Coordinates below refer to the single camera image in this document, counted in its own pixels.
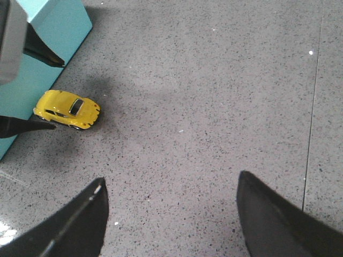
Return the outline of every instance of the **yellow toy car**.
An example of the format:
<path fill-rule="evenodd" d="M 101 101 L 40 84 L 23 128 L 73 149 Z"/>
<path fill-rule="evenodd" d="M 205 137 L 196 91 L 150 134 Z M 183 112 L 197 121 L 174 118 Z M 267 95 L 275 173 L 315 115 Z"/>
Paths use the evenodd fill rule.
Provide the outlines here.
<path fill-rule="evenodd" d="M 91 99 L 69 92 L 49 90 L 39 99 L 33 113 L 47 121 L 85 130 L 97 120 L 100 106 Z"/>

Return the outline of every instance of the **speckled gray floor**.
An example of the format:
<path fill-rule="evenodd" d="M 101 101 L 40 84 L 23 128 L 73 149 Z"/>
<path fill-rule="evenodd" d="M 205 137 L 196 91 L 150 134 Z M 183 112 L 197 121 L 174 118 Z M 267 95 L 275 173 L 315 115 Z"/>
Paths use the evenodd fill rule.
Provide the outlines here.
<path fill-rule="evenodd" d="M 102 256 L 248 256 L 244 169 L 343 231 L 341 1 L 84 4 L 94 28 L 54 89 L 103 114 L 17 138 L 0 166 L 15 236 L 104 176 Z"/>

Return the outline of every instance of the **teal block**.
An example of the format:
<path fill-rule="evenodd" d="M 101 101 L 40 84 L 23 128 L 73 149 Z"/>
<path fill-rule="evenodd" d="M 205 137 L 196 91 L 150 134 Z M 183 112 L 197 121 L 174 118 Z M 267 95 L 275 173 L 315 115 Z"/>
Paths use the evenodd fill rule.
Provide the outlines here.
<path fill-rule="evenodd" d="M 18 0 L 43 41 L 66 63 L 92 29 L 80 0 Z M 16 79 L 0 86 L 0 115 L 29 119 L 43 93 L 63 69 L 24 55 Z M 0 158 L 16 137 L 0 139 Z"/>

